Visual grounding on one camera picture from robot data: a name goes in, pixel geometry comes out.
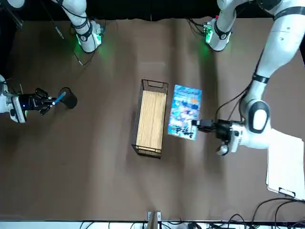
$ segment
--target black cable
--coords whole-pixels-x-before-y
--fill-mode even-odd
[[[237,105],[240,103],[240,101],[241,101],[241,99],[237,100],[237,102],[235,103],[235,105],[234,105],[234,107],[233,107],[233,109],[232,109],[232,111],[231,111],[229,117],[227,118],[227,121],[229,121],[229,120],[231,119],[231,117],[232,117],[232,115],[233,115],[233,113],[234,113],[234,110],[236,109],[236,107],[237,107]]]
[[[288,227],[289,229],[294,228],[296,225],[298,224],[302,224],[303,222],[305,222],[305,219],[297,221],[295,224],[291,225],[290,227]]]
[[[81,229],[81,227],[82,227],[82,225],[83,225],[84,223],[85,223],[84,221],[81,223],[80,229]]]
[[[218,112],[219,110],[224,107],[225,105],[229,104],[230,102],[234,101],[235,99],[237,99],[239,96],[241,96],[243,93],[245,93],[249,87],[251,85],[251,82],[248,84],[248,86],[242,91],[240,92],[237,96],[235,96],[233,99],[230,99],[228,102],[225,102],[224,104],[222,104],[220,107],[217,108],[216,112],[215,112],[215,117],[214,117],[214,122],[217,121],[217,115],[218,115]]]
[[[188,20],[189,20],[192,24],[194,24],[194,25],[196,25],[196,26],[203,27],[203,24],[196,23],[196,22],[193,20],[193,18],[188,18]]]
[[[189,24],[190,29],[191,29],[193,35],[194,35],[196,38],[200,39],[200,37],[198,37],[198,35],[202,36],[202,34],[199,33],[199,32],[197,32],[197,31],[192,27],[191,23],[190,23],[188,20],[187,20],[187,23]]]
[[[232,215],[231,218],[229,219],[229,221],[228,221],[228,228],[230,227],[230,222],[232,222],[232,219],[233,219],[235,216],[240,217],[240,218],[242,219],[242,221],[244,222],[244,218],[243,218],[240,214],[236,213],[236,214]]]
[[[133,224],[130,226],[130,229],[132,229],[132,227],[133,227],[134,224],[136,224],[136,223],[133,223]]]
[[[201,29],[199,29],[195,24],[194,24],[194,26],[195,26],[195,28],[197,29],[197,31],[198,31],[198,33],[200,34],[200,35],[202,35],[202,36],[204,36],[204,32],[201,30]]]
[[[277,213],[278,213],[279,209],[280,209],[283,205],[286,205],[286,204],[289,204],[289,203],[294,203],[294,202],[305,204],[305,201],[303,201],[303,200],[298,200],[298,199],[291,199],[291,200],[289,200],[289,201],[286,201],[286,202],[280,204],[280,205],[277,207],[277,209],[276,209],[276,211],[275,211],[275,214],[274,214],[274,226],[275,226],[275,228],[280,229],[280,228],[276,225],[276,216],[277,216]]]
[[[94,222],[89,223],[89,225],[86,227],[88,229]]]
[[[263,204],[268,203],[268,202],[271,202],[271,201],[275,201],[275,200],[291,200],[291,198],[273,198],[273,199],[268,199],[268,200],[265,200],[265,201],[261,202],[261,203],[256,207],[256,209],[255,209],[255,211],[254,211],[254,214],[253,214],[253,216],[252,216],[252,220],[251,220],[251,224],[252,224],[252,225],[253,225],[253,223],[254,223],[255,216],[256,216],[256,213],[257,213],[258,209],[259,209]]]
[[[161,223],[163,226],[166,226],[168,229],[171,229],[169,226],[167,226],[166,224],[164,223]]]

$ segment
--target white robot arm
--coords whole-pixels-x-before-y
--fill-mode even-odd
[[[102,43],[103,27],[90,21],[86,14],[86,0],[51,0],[57,3],[69,17],[85,52],[93,52]]]
[[[236,18],[235,7],[246,0],[218,0],[221,9],[218,19],[213,19],[206,42],[221,51],[229,41]],[[292,60],[305,34],[304,0],[257,0],[259,6],[274,15],[274,24],[257,63],[252,81],[240,101],[243,122],[225,120],[193,121],[204,132],[216,132],[223,141],[218,154],[236,152],[239,145],[250,148],[268,148],[270,141],[270,107],[262,100],[271,75]]]

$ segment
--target blue book cover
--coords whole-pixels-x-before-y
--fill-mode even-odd
[[[198,120],[202,91],[175,85],[170,119],[169,135],[195,140],[197,127],[192,120]]]

